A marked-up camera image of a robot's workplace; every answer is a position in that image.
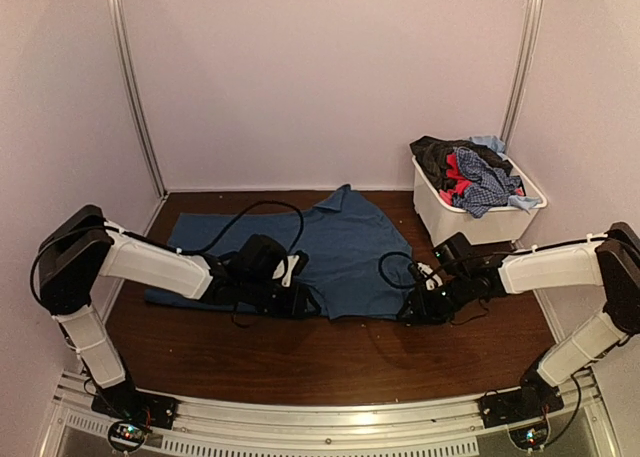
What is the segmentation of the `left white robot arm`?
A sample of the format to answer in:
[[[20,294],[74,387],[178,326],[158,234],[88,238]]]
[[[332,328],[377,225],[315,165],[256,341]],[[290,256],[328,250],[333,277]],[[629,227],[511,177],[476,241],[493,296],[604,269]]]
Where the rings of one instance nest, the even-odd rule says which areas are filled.
[[[253,234],[220,256],[216,235],[200,249],[158,244],[107,220],[95,205],[72,215],[39,246],[29,273],[34,300],[69,340],[106,406],[123,421],[137,419],[144,401],[93,307],[99,277],[114,277],[174,293],[209,306],[248,305],[260,314],[302,319],[320,314],[311,289],[298,277],[309,262],[295,244]]]

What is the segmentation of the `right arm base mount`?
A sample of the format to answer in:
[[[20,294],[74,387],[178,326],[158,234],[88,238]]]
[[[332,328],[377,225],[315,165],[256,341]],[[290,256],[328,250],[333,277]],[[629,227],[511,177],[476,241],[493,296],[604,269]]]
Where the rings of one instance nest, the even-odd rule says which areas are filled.
[[[564,408],[558,386],[550,385],[533,368],[525,372],[514,390],[489,390],[477,404],[485,428],[542,418]]]

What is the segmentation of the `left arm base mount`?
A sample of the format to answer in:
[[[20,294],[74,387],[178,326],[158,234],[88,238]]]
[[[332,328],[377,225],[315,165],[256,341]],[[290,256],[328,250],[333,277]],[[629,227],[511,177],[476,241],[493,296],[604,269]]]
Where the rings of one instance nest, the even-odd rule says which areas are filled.
[[[133,422],[144,427],[171,430],[177,400],[173,397],[137,389],[128,370],[125,380],[111,387],[97,384],[91,410],[112,418]]]

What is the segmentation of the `blue polo shirt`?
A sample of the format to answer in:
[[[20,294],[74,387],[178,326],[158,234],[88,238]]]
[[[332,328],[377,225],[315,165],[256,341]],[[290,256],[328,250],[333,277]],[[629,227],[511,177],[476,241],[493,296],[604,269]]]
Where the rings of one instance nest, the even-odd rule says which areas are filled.
[[[243,216],[213,247],[214,255],[237,251],[253,234],[296,248],[309,262],[299,279],[322,306],[321,316],[393,320],[412,286],[412,248],[389,218],[361,193],[344,185],[302,212]]]

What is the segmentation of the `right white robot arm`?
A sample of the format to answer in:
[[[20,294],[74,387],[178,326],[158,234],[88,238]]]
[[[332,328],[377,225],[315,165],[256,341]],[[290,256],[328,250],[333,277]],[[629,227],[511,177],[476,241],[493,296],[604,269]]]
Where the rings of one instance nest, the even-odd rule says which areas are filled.
[[[511,252],[483,253],[457,232],[433,250],[439,265],[412,263],[411,291],[396,317],[407,324],[440,325],[475,300],[580,286],[605,293],[595,312],[525,372],[513,396],[519,417],[535,417],[551,391],[639,332],[639,237],[617,222],[602,234]]]

